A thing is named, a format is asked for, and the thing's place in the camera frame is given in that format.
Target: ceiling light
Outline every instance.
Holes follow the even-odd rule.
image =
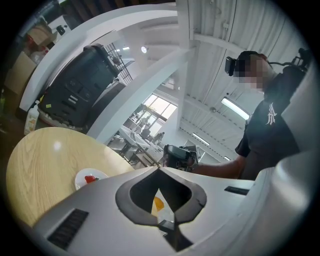
[[[145,46],[141,47],[141,52],[143,52],[144,54],[147,53],[148,48],[146,48]]]
[[[195,133],[192,134],[194,137],[196,137],[197,139],[199,139],[200,141],[202,141],[203,143],[210,145],[208,142],[206,142],[203,138],[200,138],[198,135],[196,135]]]
[[[237,106],[234,102],[232,102],[230,99],[228,99],[227,97],[224,97],[221,100],[221,103],[225,106],[227,106],[228,108],[232,109],[234,112],[236,112],[238,115],[240,115],[242,118],[244,118],[245,120],[249,119],[249,114],[247,112],[245,112],[242,108],[240,108],[239,106]]]

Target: white plate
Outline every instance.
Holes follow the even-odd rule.
[[[105,173],[103,173],[102,171],[99,171],[97,169],[93,169],[93,168],[82,169],[75,176],[74,186],[75,186],[76,190],[82,188],[84,185],[87,185],[87,182],[85,180],[85,176],[94,176],[96,178],[99,178],[100,180],[108,178],[108,176]]]

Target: metal rack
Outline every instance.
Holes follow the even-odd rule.
[[[123,60],[121,59],[120,55],[116,51],[116,48],[113,43],[108,44],[104,47],[109,56],[111,57],[112,61],[114,62],[116,68],[119,70],[119,76],[123,79],[124,84],[128,85],[132,81],[132,77],[129,71],[126,68]]]

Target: cardboard box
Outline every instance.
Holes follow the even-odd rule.
[[[36,64],[22,51],[5,77],[4,110],[15,114]]]
[[[47,46],[57,38],[58,32],[51,33],[51,29],[43,24],[36,25],[29,32],[28,35],[33,39],[35,44],[39,47]]]

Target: round wooden table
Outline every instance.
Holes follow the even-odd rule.
[[[32,227],[76,191],[76,174],[84,168],[109,177],[134,170],[112,149],[80,132],[50,127],[28,134],[14,148],[6,171],[13,213]],[[152,214],[157,214],[155,205]]]

